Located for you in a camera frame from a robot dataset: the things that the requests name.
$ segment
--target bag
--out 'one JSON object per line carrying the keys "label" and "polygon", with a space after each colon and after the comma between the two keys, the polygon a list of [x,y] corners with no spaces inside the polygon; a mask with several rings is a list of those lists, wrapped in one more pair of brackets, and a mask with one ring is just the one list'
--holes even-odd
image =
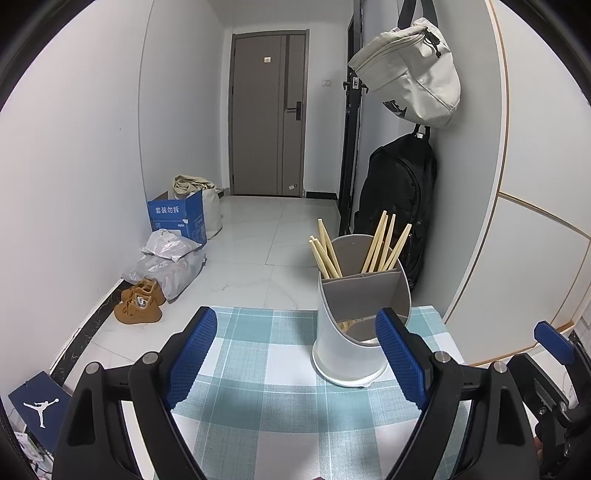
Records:
{"label": "bag", "polygon": [[197,278],[204,262],[203,250],[189,252],[176,262],[156,255],[145,255],[121,278],[131,284],[136,284],[144,277],[156,280],[162,288],[164,297],[172,300]]}
{"label": "bag", "polygon": [[361,190],[354,233],[374,235],[382,212],[396,214],[391,247],[406,225],[413,228],[400,255],[400,262],[412,291],[424,262],[427,231],[431,218],[437,160],[429,145],[430,128],[414,132],[384,147],[369,158],[368,176]]}
{"label": "bag", "polygon": [[349,67],[400,118],[443,127],[460,102],[460,79],[437,28],[433,0],[422,0],[426,18],[411,25],[416,1],[405,0],[398,27],[359,50]]}
{"label": "bag", "polygon": [[181,257],[197,250],[200,246],[201,244],[193,240],[162,228],[152,232],[142,252],[178,262]]}
{"label": "bag", "polygon": [[222,229],[222,213],[220,211],[220,198],[215,184],[202,177],[190,175],[177,175],[173,181],[174,198],[185,199],[203,191],[203,221],[205,222],[205,235],[207,240],[213,238]]}

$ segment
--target strap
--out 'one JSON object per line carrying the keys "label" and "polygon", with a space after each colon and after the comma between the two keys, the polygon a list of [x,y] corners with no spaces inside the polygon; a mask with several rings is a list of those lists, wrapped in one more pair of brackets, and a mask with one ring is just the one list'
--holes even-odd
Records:
{"label": "strap", "polygon": [[[423,16],[429,20],[433,25],[438,27],[437,12],[433,0],[421,0],[423,5]],[[410,27],[413,23],[414,11],[417,7],[417,0],[404,0],[398,17],[398,28],[403,30]]]}

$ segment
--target blue checkered tablecloth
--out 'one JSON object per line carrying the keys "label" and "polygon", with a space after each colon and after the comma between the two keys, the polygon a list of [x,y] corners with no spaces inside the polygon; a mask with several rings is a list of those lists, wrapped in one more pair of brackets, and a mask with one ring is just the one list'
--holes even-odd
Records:
{"label": "blue checkered tablecloth", "polygon": [[[310,359],[317,312],[213,309],[217,336],[174,410],[195,423],[189,448],[209,480],[385,478],[420,413],[389,367],[369,388],[337,387]],[[432,307],[413,308],[407,327],[463,362]],[[437,479],[451,474],[466,420],[462,404]]]}

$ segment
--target white cabinet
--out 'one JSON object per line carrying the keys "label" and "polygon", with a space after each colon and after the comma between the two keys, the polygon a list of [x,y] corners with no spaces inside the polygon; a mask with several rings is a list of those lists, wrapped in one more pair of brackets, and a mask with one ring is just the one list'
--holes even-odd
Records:
{"label": "white cabinet", "polygon": [[[564,306],[574,313],[578,305],[565,299],[573,294],[588,246],[572,229],[499,198],[476,267],[447,322],[466,362],[532,347],[539,321],[551,322]],[[568,314],[563,311],[562,318]]]}
{"label": "white cabinet", "polygon": [[501,191],[591,234],[591,108],[544,40],[495,5],[510,95]]}

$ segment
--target plastic bag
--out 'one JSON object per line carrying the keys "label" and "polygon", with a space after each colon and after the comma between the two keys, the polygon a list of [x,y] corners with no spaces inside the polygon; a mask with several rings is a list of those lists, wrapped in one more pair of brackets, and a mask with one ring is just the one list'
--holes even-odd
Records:
{"label": "plastic bag", "polygon": [[204,263],[205,252],[203,250],[189,252],[176,262],[148,254],[124,273],[121,278],[132,284],[136,284],[144,277],[157,280],[166,299],[172,300],[197,278]]}
{"label": "plastic bag", "polygon": [[153,254],[161,258],[169,258],[177,262],[189,252],[198,249],[201,244],[177,235],[169,230],[160,229],[152,232],[146,246],[142,248],[145,254]]}

